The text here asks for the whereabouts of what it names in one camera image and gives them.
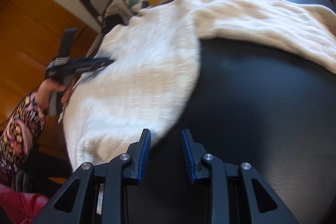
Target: black table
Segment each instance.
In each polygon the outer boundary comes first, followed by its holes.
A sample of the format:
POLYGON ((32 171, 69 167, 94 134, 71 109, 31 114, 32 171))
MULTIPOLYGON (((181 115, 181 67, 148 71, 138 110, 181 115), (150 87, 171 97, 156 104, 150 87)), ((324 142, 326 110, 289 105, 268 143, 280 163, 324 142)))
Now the black table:
MULTIPOLYGON (((288 0, 321 4, 330 0, 288 0)), ((207 191, 190 184, 180 132, 223 161, 252 163, 302 224, 336 196, 336 75, 249 42, 201 41, 197 86, 178 123, 152 149, 145 180, 128 187, 133 223, 204 223, 207 191)))

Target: floral pattern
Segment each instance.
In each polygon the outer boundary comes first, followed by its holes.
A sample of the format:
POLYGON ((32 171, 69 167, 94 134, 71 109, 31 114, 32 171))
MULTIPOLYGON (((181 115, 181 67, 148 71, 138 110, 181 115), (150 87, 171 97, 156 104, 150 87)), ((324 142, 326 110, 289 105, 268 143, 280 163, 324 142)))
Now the floral pattern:
POLYGON ((48 113, 36 103, 35 94, 22 100, 0 136, 0 168, 5 174, 18 172, 44 129, 48 113))

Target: blue gripper pad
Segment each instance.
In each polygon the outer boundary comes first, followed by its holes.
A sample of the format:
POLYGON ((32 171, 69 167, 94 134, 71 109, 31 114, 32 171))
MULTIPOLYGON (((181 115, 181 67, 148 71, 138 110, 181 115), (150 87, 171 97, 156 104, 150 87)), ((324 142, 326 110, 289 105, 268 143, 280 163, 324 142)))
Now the blue gripper pad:
POLYGON ((132 165, 124 172, 124 178, 134 180, 135 185, 139 185, 146 171, 149 152, 151 149, 151 131, 144 129, 140 140, 132 143, 127 154, 132 156, 132 165))
POLYGON ((209 178, 209 170, 202 165, 202 156, 206 153, 204 146, 194 142, 189 129, 182 130, 182 149, 191 182, 209 178))

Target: human hand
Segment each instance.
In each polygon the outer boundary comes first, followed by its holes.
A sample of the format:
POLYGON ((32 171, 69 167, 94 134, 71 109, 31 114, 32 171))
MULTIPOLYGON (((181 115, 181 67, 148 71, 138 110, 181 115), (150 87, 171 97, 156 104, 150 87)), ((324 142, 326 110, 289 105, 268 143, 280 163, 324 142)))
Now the human hand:
POLYGON ((52 80, 44 80, 39 89, 36 92, 35 100, 37 104, 45 110, 49 109, 50 106, 50 94, 52 92, 64 92, 64 95, 61 98, 61 104, 63 106, 68 105, 72 87, 75 84, 75 79, 71 79, 70 85, 68 87, 61 85, 60 83, 52 80))

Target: silver screw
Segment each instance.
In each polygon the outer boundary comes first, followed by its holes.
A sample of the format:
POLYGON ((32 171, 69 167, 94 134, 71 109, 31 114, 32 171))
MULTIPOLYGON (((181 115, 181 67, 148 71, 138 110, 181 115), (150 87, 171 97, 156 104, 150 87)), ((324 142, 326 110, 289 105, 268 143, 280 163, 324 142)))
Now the silver screw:
POLYGON ((82 169, 88 170, 91 168, 91 163, 90 162, 85 162, 81 165, 82 169))
POLYGON ((205 160, 212 160, 212 159, 213 159, 213 155, 211 155, 211 154, 204 154, 204 155, 203 155, 203 158, 204 158, 205 160))
POLYGON ((129 159, 129 154, 125 154, 125 153, 124 153, 124 154, 121 154, 121 155, 120 155, 120 159, 121 159, 121 160, 128 160, 128 159, 129 159))
POLYGON ((251 169, 251 165, 248 163, 248 162, 244 162, 241 164, 241 167, 244 169, 244 170, 250 170, 251 169))

